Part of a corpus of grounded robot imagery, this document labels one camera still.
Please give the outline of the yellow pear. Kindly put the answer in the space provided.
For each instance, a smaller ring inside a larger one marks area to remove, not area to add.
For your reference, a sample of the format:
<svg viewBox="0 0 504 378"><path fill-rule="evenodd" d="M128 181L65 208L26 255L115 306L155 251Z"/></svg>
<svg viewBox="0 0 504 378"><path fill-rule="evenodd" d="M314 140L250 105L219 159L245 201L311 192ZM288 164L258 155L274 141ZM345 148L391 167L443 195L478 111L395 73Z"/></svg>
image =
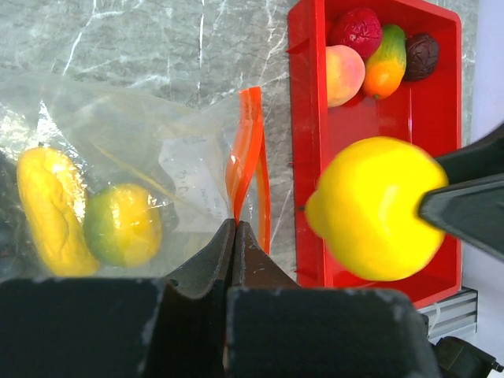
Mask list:
<svg viewBox="0 0 504 378"><path fill-rule="evenodd" d="M427 192L447 184L445 170L420 147L377 136L335 156L304 212L347 271L369 281L402 280L421 271L443 242L419 207Z"/></svg>

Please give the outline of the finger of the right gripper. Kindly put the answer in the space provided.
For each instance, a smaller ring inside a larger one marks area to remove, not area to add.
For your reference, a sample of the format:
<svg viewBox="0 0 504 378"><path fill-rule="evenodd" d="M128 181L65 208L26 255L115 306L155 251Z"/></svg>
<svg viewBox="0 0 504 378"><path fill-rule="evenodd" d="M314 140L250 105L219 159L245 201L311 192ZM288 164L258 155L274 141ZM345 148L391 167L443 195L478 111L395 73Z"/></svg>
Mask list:
<svg viewBox="0 0 504 378"><path fill-rule="evenodd" d="M436 228L503 260L503 174L429 191L418 214Z"/></svg>
<svg viewBox="0 0 504 378"><path fill-rule="evenodd" d="M435 158L449 185L503 173L503 129L501 123L483 138Z"/></svg>

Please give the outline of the clear zip top bag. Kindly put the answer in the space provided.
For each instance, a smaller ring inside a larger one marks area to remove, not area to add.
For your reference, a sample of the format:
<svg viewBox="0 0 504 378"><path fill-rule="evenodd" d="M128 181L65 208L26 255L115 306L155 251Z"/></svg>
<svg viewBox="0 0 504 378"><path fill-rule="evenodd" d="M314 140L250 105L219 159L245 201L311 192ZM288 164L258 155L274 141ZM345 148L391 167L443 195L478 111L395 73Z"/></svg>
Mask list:
<svg viewBox="0 0 504 378"><path fill-rule="evenodd" d="M226 220L249 223L259 246L270 248L258 86L191 109L129 89L2 71L1 278L91 277L56 276L38 255L17 186L19 157L36 147L72 160L87 203L122 183L139 185L156 200L162 226L157 254L134 268L96 258L100 266L91 276L164 276L199 252Z"/></svg>

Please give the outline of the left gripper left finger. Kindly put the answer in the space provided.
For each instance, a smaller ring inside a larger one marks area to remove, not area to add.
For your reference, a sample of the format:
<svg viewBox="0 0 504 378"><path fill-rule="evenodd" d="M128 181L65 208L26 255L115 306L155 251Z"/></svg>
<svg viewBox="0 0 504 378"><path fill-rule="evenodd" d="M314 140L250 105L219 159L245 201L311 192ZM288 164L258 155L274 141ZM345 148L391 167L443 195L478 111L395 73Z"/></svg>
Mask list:
<svg viewBox="0 0 504 378"><path fill-rule="evenodd" d="M3 282L2 376L220 376L234 239L226 220L163 277Z"/></svg>

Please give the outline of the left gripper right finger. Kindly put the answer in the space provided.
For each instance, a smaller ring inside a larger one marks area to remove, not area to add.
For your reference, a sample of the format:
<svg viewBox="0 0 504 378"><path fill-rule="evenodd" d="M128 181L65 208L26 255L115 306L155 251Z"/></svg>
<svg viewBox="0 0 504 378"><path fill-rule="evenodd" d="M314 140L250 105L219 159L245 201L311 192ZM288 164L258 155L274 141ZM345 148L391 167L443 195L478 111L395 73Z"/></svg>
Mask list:
<svg viewBox="0 0 504 378"><path fill-rule="evenodd" d="M230 377L437 377L424 322L401 292L303 288L239 224L227 294Z"/></svg>

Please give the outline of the peach fruit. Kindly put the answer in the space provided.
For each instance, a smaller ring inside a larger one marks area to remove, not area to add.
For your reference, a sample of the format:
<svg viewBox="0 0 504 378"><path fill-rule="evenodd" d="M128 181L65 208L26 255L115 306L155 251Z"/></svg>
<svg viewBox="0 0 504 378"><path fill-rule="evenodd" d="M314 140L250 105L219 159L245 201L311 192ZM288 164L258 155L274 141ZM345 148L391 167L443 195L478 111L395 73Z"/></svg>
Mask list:
<svg viewBox="0 0 504 378"><path fill-rule="evenodd" d="M345 45L327 46L325 54L327 103L332 108L358 93L365 78L365 63L357 51Z"/></svg>

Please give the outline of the green yellow orange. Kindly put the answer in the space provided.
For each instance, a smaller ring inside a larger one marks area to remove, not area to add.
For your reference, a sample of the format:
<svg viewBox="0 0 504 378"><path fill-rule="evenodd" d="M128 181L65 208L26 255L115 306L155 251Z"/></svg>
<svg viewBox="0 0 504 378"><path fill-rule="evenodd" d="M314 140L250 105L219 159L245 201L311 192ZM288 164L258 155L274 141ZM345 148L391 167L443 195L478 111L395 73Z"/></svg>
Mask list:
<svg viewBox="0 0 504 378"><path fill-rule="evenodd" d="M109 186L87 203L83 232L90 252L100 261L139 267L159 251L161 216L150 192L133 183Z"/></svg>

